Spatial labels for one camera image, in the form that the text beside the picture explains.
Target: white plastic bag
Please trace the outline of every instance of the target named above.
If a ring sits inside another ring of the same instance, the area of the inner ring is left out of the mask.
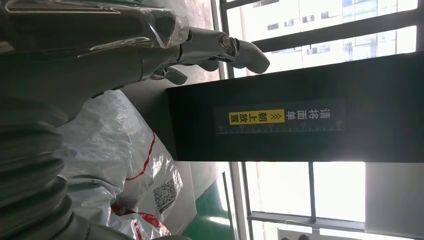
[[[88,100],[77,117],[57,131],[63,146],[55,157],[65,161],[60,175],[69,181],[77,214],[125,234],[136,234],[131,221],[137,217],[111,214],[112,204],[165,220],[183,186],[180,174],[170,153],[120,90]],[[82,183],[86,189],[73,186]]]

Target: red stripe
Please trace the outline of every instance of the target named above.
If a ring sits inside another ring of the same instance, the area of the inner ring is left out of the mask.
[[[147,155],[146,161],[144,162],[143,170],[139,174],[137,174],[137,176],[125,178],[125,180],[127,180],[127,181],[134,180],[134,179],[140,177],[141,175],[143,175],[145,173],[147,165],[149,164],[149,161],[150,161],[150,154],[152,153],[153,145],[155,145],[155,141],[156,141],[156,135],[155,135],[155,133],[153,133],[153,140],[151,141],[150,149],[148,150],[148,155]]]
[[[140,226],[137,223],[137,220],[134,221],[135,233],[137,233],[137,237],[139,240],[143,240],[142,232],[140,231]]]

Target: window bar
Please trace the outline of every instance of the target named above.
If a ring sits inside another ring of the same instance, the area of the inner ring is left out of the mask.
[[[226,3],[222,3],[221,6],[225,9],[233,9],[233,8],[237,8],[237,7],[241,7],[247,4],[253,4],[256,2],[259,2],[260,0],[234,0],[234,1],[230,1],[230,2],[226,2]]]
[[[249,198],[248,174],[247,174],[246,163],[245,162],[242,162],[241,163],[241,170],[242,170],[243,182],[244,182],[244,195],[246,196],[246,211],[247,211],[247,216],[250,216],[252,214],[252,210],[251,210],[251,201],[250,201],[250,198]],[[247,219],[247,224],[248,224],[247,227],[249,229],[250,239],[253,240],[254,238],[253,238],[252,220],[250,220],[248,218]]]
[[[416,8],[421,14],[424,14],[424,1],[418,0]],[[422,21],[416,24],[416,50],[424,50],[424,23]]]
[[[314,163],[308,162],[309,166],[309,195],[310,195],[310,221],[317,222],[317,213],[315,211],[315,183],[314,183]]]
[[[225,4],[221,4],[220,5],[220,10],[221,10],[221,22],[222,22],[222,31],[224,33],[230,34],[230,27],[229,27],[229,23],[228,23],[228,12],[227,12],[227,8],[225,8]],[[233,66],[231,66],[228,63],[224,63],[226,64],[227,67],[227,74],[228,74],[228,78],[229,79],[233,79],[234,78],[234,68]]]
[[[253,43],[266,53],[281,49],[290,49],[299,46],[386,32],[413,25],[417,25],[418,27],[420,26],[420,23],[424,22],[424,14],[421,14],[420,11],[421,8],[401,11],[358,21],[346,22],[334,26],[267,38],[254,41]]]

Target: window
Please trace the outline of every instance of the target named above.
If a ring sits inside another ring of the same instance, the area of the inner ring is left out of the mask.
[[[291,27],[291,26],[295,25],[296,20],[297,19],[290,19],[290,20],[284,22],[284,27]]]
[[[302,22],[305,23],[310,23],[315,21],[315,16],[314,15],[310,15],[310,16],[304,16],[302,17]]]
[[[278,3],[279,1],[280,0],[262,0],[262,1],[259,1],[259,2],[253,3],[253,7],[258,8],[258,7],[261,7],[261,6],[275,4],[275,3]]]
[[[377,0],[262,0],[227,10],[228,30],[232,37],[254,42],[415,8],[417,0],[379,0],[378,5]],[[273,23],[284,27],[268,32],[264,26]]]
[[[275,30],[275,29],[278,29],[278,28],[279,28],[278,23],[268,25],[268,31]]]
[[[343,7],[351,6],[352,0],[343,0]]]
[[[321,12],[321,19],[328,19],[329,18],[329,11]]]
[[[410,26],[398,30],[299,46],[294,52],[293,48],[274,51],[274,53],[279,51],[280,54],[266,52],[265,55],[269,59],[270,65],[265,73],[411,53],[416,50],[416,36],[417,27]],[[237,69],[234,74],[236,77],[254,75],[245,69]]]
[[[307,50],[308,55],[320,54],[320,53],[326,53],[326,52],[330,52],[330,45],[316,46]]]
[[[277,51],[272,51],[272,54],[292,54],[292,53],[296,53],[296,52],[301,52],[302,48],[300,46],[298,47],[292,47],[292,48],[287,48],[287,49],[283,49],[283,50],[277,50]]]
[[[310,216],[307,162],[247,162],[252,211]]]

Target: window frame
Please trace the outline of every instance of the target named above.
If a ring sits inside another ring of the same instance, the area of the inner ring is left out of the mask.
[[[253,239],[253,226],[252,221],[270,222],[277,224],[296,225],[303,227],[312,227],[312,231],[319,231],[320,229],[329,230],[340,230],[347,232],[358,232],[365,233],[365,222],[341,220],[325,217],[317,217],[316,206],[315,206],[315,182],[314,182],[314,163],[308,162],[309,170],[309,194],[310,194],[310,216],[290,215],[282,213],[272,213],[263,211],[252,211],[249,198],[249,187],[248,187],[248,176],[246,162],[241,162],[241,181],[242,191],[245,196],[245,208],[247,212],[247,227],[250,236],[250,240]],[[385,236],[400,237],[400,238],[411,238],[408,236],[390,235]]]
[[[259,7],[262,6],[261,1],[257,0],[218,0],[219,1],[219,10],[220,10],[220,20],[222,22],[222,31],[229,33],[229,23],[228,23],[228,10],[233,8],[242,7],[248,4],[259,3]],[[354,8],[357,2],[355,0],[350,0],[351,4],[348,4],[344,7]],[[381,16],[375,16],[371,18],[366,18],[357,21],[346,22],[339,25],[328,26],[324,28],[303,31],[298,33],[293,33],[289,35],[277,36],[268,39],[254,41],[253,43],[264,53],[281,52],[285,49],[298,48],[299,46],[307,46],[319,43],[326,43],[335,40],[346,40],[355,38],[358,36],[365,36],[375,33],[382,33],[397,29],[402,29],[410,26],[416,26],[416,50],[424,50],[424,1],[419,0],[418,6],[416,9],[390,13]],[[347,46],[344,44],[344,49],[353,48],[356,46],[356,43],[353,42],[351,45]],[[227,76],[229,79],[234,78],[234,68],[230,65],[227,65]],[[315,183],[314,183],[314,167],[313,163],[309,162],[309,186],[310,186],[310,204],[311,204],[311,216],[296,216],[296,215],[287,215],[279,213],[268,213],[268,212],[258,212],[251,211],[250,200],[249,200],[249,190],[247,186],[247,175],[246,175],[246,163],[242,162],[240,164],[241,170],[241,191],[245,199],[243,200],[245,204],[246,211],[246,224],[248,230],[248,239],[253,239],[253,229],[252,221],[261,221],[261,222],[273,222],[280,224],[288,224],[287,220],[292,220],[289,224],[313,227],[314,229],[333,229],[333,230],[342,230],[350,232],[365,232],[365,224],[363,222],[355,222],[348,220],[338,220],[338,219],[327,219],[316,216],[315,208]]]
[[[222,31],[229,32],[228,10],[248,4],[258,3],[258,0],[218,0],[222,22]],[[324,28],[277,36],[253,43],[264,53],[283,49],[296,48],[312,44],[326,43],[334,40],[349,39],[368,34],[387,32],[416,26],[416,50],[424,50],[424,2],[419,0],[416,9],[375,16]],[[227,77],[234,78],[234,68],[226,66]]]

